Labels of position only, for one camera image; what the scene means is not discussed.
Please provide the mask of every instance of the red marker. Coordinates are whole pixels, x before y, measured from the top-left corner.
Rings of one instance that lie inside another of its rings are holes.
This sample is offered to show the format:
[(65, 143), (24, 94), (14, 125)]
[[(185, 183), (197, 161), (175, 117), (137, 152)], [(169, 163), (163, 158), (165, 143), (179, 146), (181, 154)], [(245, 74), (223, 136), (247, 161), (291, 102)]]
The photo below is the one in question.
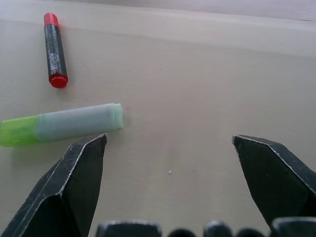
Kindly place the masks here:
[(55, 88), (63, 88), (68, 77), (58, 20), (53, 13), (44, 16), (44, 32), (49, 82)]

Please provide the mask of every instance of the green highlighter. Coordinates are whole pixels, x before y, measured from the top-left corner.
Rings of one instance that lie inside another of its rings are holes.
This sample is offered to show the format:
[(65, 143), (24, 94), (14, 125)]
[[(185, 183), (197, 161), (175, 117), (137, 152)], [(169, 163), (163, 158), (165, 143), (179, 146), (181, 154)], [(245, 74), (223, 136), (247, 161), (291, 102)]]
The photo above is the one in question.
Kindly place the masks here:
[(105, 104), (4, 120), (0, 145), (13, 147), (123, 128), (121, 104)]

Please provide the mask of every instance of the marker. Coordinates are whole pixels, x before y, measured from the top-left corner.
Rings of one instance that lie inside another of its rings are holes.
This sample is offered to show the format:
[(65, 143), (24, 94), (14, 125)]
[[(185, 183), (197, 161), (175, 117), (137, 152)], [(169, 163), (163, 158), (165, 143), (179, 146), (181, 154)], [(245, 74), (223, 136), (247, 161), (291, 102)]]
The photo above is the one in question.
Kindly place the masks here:
[(66, 63), (58, 19), (53, 13), (44, 15), (44, 32), (49, 82), (55, 88), (64, 88), (68, 82)]
[(0, 123), (0, 145), (28, 145), (120, 128), (123, 128), (121, 104), (97, 105), (4, 120)]

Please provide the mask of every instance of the red marker cap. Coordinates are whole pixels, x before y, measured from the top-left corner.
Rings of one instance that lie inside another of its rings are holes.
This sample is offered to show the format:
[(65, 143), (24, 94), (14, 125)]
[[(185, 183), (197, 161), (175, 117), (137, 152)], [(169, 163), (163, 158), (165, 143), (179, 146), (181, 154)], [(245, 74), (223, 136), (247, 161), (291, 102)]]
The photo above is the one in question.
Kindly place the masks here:
[(65, 75), (54, 74), (49, 78), (49, 82), (55, 88), (64, 88), (67, 85), (68, 78)]
[(46, 13), (44, 15), (44, 27), (47, 25), (55, 25), (59, 27), (57, 16), (55, 16), (53, 13)]

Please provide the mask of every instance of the beige table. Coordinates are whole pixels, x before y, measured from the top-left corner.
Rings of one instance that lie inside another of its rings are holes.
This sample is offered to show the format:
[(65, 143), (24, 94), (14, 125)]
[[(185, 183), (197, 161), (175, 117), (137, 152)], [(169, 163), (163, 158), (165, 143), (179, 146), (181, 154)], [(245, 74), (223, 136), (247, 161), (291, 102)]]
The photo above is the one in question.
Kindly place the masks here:
[[(59, 17), (69, 73), (47, 79), (43, 15)], [(0, 120), (122, 103), (89, 236), (145, 219), (200, 235), (211, 220), (268, 231), (233, 134), (272, 139), (316, 168), (313, 22), (58, 1), (3, 1)], [(77, 139), (0, 148), (0, 231)]]
[(314, 0), (64, 0), (316, 21)]

